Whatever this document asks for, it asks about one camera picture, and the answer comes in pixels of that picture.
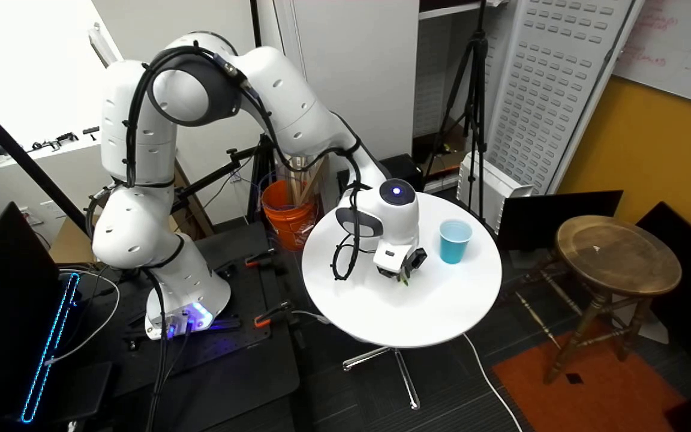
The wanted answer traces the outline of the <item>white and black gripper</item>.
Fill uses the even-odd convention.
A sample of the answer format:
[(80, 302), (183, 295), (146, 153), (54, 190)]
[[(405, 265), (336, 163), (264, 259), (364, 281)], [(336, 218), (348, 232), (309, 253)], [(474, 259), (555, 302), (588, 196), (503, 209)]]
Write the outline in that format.
[(396, 279), (407, 285), (409, 273), (420, 268), (427, 259), (427, 253), (420, 245), (390, 245), (382, 243), (372, 257), (376, 272), (385, 279)]

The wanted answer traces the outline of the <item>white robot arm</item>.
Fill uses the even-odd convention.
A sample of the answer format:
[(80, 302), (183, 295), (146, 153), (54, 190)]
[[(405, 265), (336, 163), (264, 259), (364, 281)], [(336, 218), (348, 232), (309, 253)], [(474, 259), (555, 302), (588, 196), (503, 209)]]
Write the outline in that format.
[(95, 218), (92, 253), (114, 268), (154, 275), (144, 333), (154, 341), (209, 329), (230, 302), (230, 285), (170, 225), (174, 160), (216, 160), (230, 139), (267, 137), (275, 159), (307, 171), (329, 153), (351, 163), (351, 190), (336, 221), (355, 253), (405, 281), (425, 261), (420, 196), (383, 173), (363, 139), (329, 110), (275, 49), (236, 50), (214, 31), (191, 31), (154, 59), (106, 69), (100, 165), (112, 191)]

